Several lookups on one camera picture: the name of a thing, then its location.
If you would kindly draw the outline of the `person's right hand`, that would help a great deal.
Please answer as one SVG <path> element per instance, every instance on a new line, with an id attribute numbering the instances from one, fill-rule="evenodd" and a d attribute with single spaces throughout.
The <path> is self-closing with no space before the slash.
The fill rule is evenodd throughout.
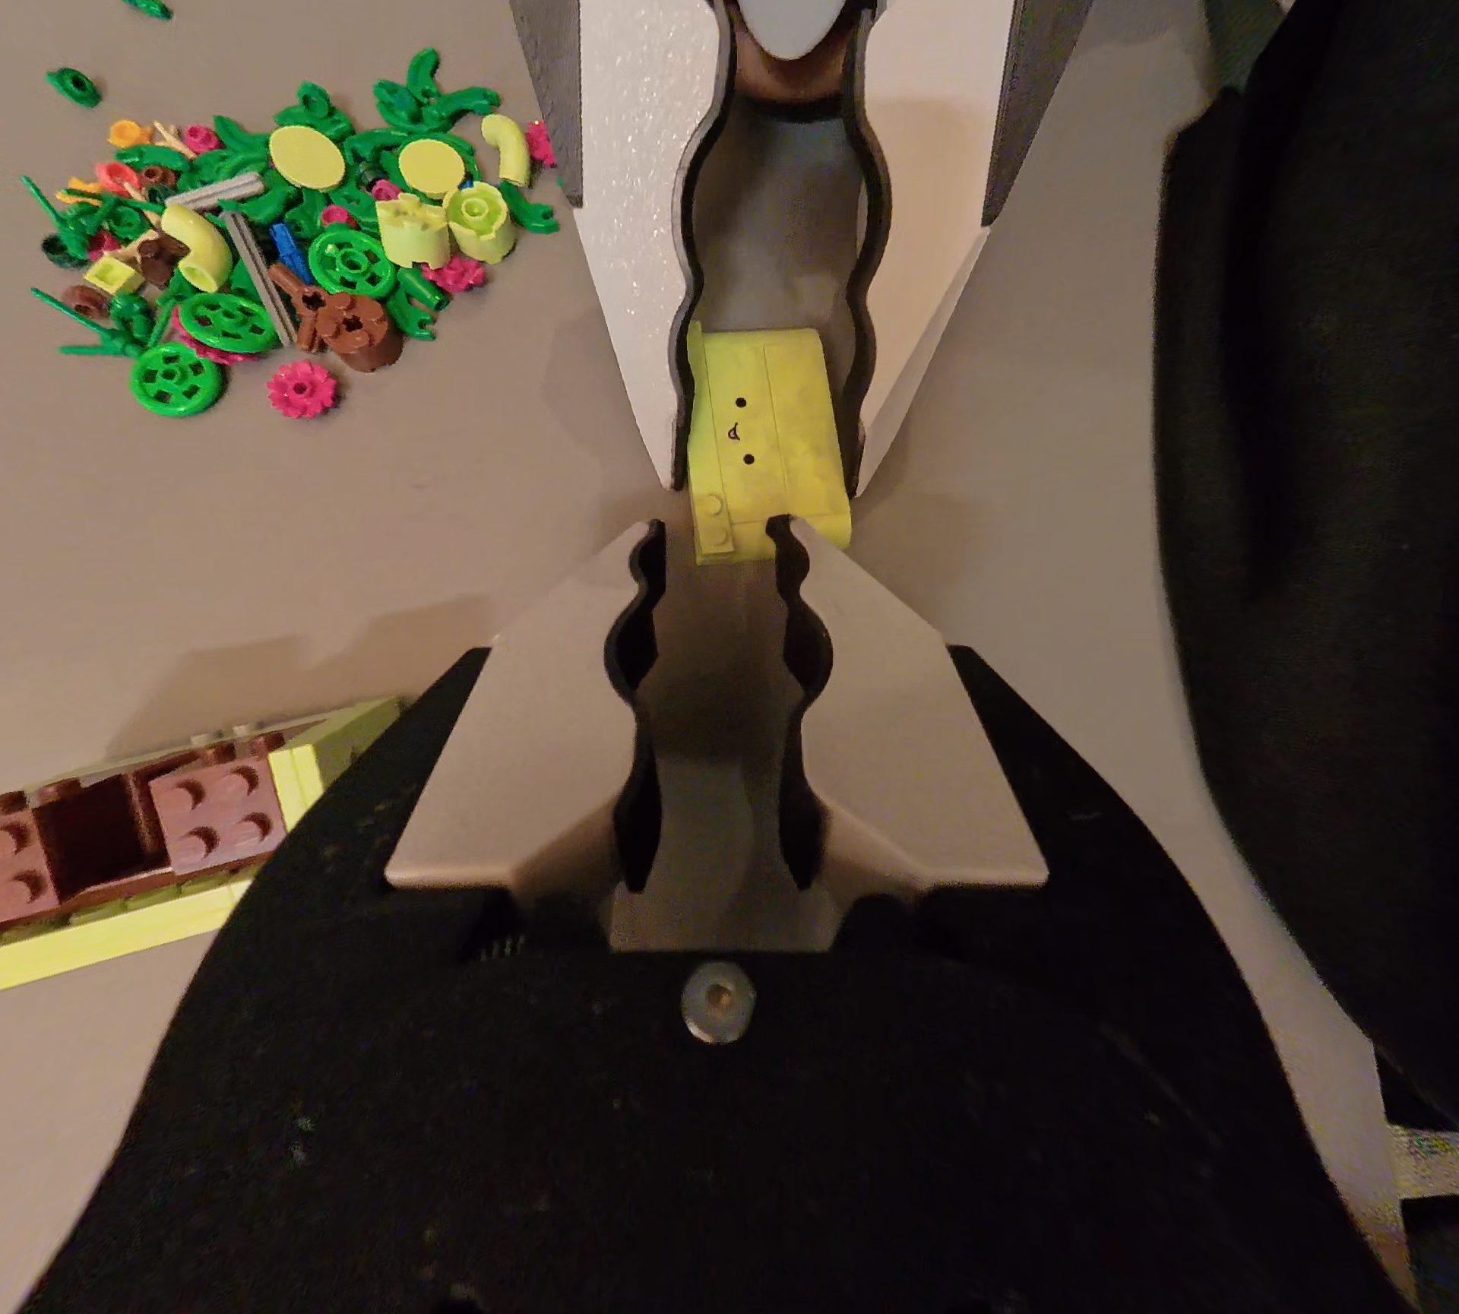
<path id="1" fill-rule="evenodd" d="M 833 27 L 803 56 L 783 60 L 759 44 L 736 6 L 729 6 L 728 15 L 736 49 L 736 96 L 779 110 L 812 113 L 838 104 L 850 27 Z"/>

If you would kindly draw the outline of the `pile of small toy pieces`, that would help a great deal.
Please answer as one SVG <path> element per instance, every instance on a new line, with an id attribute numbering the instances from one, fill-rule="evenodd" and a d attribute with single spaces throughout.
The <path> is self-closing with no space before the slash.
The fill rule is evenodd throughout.
<path id="1" fill-rule="evenodd" d="M 366 126 L 301 82 L 265 130 L 115 119 L 92 172 L 51 194 L 24 174 L 40 252 L 71 279 L 31 297 L 88 335 L 59 351 L 122 361 L 152 416 L 202 416 L 242 376 L 277 416 L 317 419 L 344 398 L 338 368 L 375 376 L 432 341 L 520 234 L 559 229 L 532 199 L 556 171 L 545 123 L 514 122 L 491 88 L 444 88 L 439 64 L 424 47 L 375 81 Z"/>

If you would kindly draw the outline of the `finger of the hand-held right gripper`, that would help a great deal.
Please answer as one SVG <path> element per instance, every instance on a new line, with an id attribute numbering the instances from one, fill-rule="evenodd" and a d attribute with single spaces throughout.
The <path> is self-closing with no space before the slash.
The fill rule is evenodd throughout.
<path id="1" fill-rule="evenodd" d="M 874 370 L 858 491 L 886 461 L 986 245 L 986 189 L 1015 0 L 886 0 L 870 26 L 863 110 L 889 219 L 867 283 Z"/>
<path id="2" fill-rule="evenodd" d="M 690 240 L 698 171 L 731 92 L 722 0 L 578 0 L 578 238 L 643 447 L 684 485 L 701 289 Z"/>

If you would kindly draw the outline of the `lime toy brick pot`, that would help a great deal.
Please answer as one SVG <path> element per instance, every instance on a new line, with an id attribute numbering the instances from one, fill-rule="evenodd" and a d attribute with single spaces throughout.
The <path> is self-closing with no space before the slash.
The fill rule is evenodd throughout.
<path id="1" fill-rule="evenodd" d="M 1 989 L 220 927 L 402 713 L 378 698 L 193 735 L 1 793 Z"/>

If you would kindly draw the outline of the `person's black jacket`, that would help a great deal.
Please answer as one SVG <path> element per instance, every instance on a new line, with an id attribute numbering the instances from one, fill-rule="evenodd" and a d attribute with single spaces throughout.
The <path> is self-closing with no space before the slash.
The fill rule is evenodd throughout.
<path id="1" fill-rule="evenodd" d="M 1177 137 L 1154 451 L 1217 813 L 1456 1118 L 1456 0 L 1296 0 Z"/>

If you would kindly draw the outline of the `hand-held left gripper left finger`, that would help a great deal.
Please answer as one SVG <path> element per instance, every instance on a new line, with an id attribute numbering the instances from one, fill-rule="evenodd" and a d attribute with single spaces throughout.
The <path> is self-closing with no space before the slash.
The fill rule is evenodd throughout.
<path id="1" fill-rule="evenodd" d="M 531 910 L 641 891 L 663 799 L 640 685 L 658 656 L 665 525 L 632 525 L 493 640 L 386 865 Z"/>

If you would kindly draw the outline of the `lime and brown toy panel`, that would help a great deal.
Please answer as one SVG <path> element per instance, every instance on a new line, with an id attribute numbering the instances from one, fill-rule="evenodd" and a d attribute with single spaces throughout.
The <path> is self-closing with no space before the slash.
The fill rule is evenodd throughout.
<path id="1" fill-rule="evenodd" d="M 698 566 L 775 557 L 766 525 L 783 513 L 847 549 L 850 506 L 816 331 L 706 332 L 690 321 L 686 357 L 696 382 L 686 462 Z"/>

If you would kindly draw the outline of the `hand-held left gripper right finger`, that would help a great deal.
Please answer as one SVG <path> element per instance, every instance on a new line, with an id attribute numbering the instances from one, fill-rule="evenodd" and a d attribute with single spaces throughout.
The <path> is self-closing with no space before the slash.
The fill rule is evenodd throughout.
<path id="1" fill-rule="evenodd" d="M 951 887 L 1029 890 L 1048 862 L 942 636 L 808 521 L 777 517 L 786 722 L 779 844 L 838 909 Z"/>

